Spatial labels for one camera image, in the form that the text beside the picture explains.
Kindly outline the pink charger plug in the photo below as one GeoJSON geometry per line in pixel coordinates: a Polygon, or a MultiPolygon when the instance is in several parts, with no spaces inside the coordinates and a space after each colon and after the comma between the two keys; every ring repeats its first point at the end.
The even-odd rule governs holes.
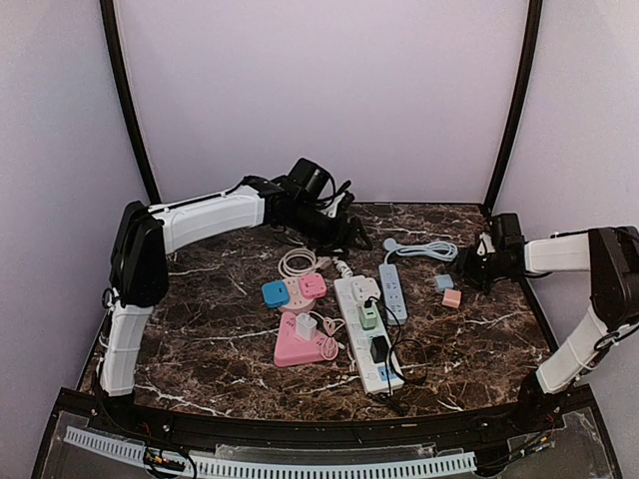
{"type": "Polygon", "coordinates": [[[447,288],[442,297],[441,304],[446,307],[459,308],[461,304],[462,293],[457,289],[447,288]]]}

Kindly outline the blue charger plug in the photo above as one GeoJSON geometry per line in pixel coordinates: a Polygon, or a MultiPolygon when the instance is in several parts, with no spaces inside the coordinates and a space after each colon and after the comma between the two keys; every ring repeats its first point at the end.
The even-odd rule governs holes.
{"type": "Polygon", "coordinates": [[[438,274],[434,277],[434,287],[437,292],[454,288],[454,281],[449,274],[438,274]]]}

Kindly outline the blue power strip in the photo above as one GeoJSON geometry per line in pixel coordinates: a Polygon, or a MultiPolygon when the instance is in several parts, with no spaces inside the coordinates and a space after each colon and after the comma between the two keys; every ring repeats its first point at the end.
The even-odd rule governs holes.
{"type": "Polygon", "coordinates": [[[385,256],[378,267],[378,274],[383,294],[383,302],[388,310],[387,322],[392,325],[404,325],[408,320],[403,291],[397,268],[390,262],[391,258],[425,256],[442,262],[452,262],[458,256],[457,246],[448,241],[432,241],[424,244],[403,245],[393,238],[387,238],[382,244],[385,256]]]}

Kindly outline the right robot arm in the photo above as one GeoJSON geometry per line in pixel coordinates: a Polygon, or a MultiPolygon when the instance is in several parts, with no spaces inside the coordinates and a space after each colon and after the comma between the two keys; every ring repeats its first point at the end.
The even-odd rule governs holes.
{"type": "Polygon", "coordinates": [[[503,279],[519,281],[556,272],[590,274],[583,319],[532,374],[544,395],[565,390],[595,369],[608,351],[638,332],[638,230],[595,228],[526,241],[519,228],[494,226],[474,246],[461,249],[453,270],[488,293],[503,279]]]}

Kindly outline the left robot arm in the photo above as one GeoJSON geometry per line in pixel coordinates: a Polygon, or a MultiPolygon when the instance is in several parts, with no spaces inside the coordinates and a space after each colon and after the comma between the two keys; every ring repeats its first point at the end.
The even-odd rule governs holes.
{"type": "Polygon", "coordinates": [[[354,199],[347,187],[320,197],[329,180],[319,168],[273,180],[246,176],[209,196],[125,207],[111,254],[110,286],[103,294],[111,327],[97,373],[101,391],[111,397],[101,416],[117,433],[131,435],[141,426],[140,411],[119,396],[133,392],[147,320],[168,291],[169,254],[199,240],[263,225],[294,230],[328,251],[372,248],[361,220],[347,211],[354,199]]]}

